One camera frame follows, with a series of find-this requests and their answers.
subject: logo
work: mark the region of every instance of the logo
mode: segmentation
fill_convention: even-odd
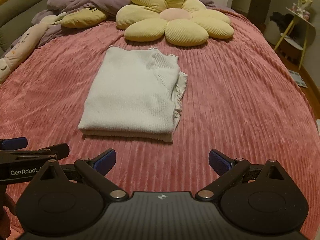
[[[158,196],[158,198],[160,198],[161,200],[164,200],[165,198],[167,198],[168,196],[164,195],[164,194],[161,194]]]
[[[10,178],[23,178],[23,177],[29,177],[34,176],[36,173],[40,170],[40,168],[26,168],[26,169],[19,169],[19,170],[11,170],[10,171]]]

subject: pink pillow center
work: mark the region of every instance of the pink pillow center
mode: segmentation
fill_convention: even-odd
[[[191,19],[192,16],[185,9],[169,8],[160,13],[160,19],[172,21],[176,19]]]

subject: stuffed toy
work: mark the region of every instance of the stuffed toy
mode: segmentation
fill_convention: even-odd
[[[40,23],[30,27],[20,38],[19,42],[0,59],[0,84],[32,53],[47,29],[59,24],[66,13],[58,16],[48,15]]]
[[[117,27],[129,41],[154,41],[164,34],[177,46],[196,46],[209,37],[231,38],[234,30],[225,14],[207,9],[199,0],[131,0],[116,15]]]

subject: blue gripper pad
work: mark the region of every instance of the blue gripper pad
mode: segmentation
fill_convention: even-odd
[[[90,161],[90,166],[105,176],[116,164],[116,151],[108,149]]]
[[[28,140],[25,137],[0,140],[0,150],[15,151],[27,146]]]
[[[231,162],[222,158],[214,150],[211,150],[209,153],[209,165],[219,176],[222,176],[232,168]]]

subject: hand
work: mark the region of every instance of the hand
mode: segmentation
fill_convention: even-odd
[[[13,201],[13,199],[6,193],[5,197],[4,197],[4,206],[8,207],[10,212],[13,215],[16,215],[16,204]],[[6,210],[3,208],[4,211],[4,215],[3,217],[0,219],[0,236],[4,239],[8,238],[11,231],[10,231],[10,220],[8,217],[8,214],[6,212]]]

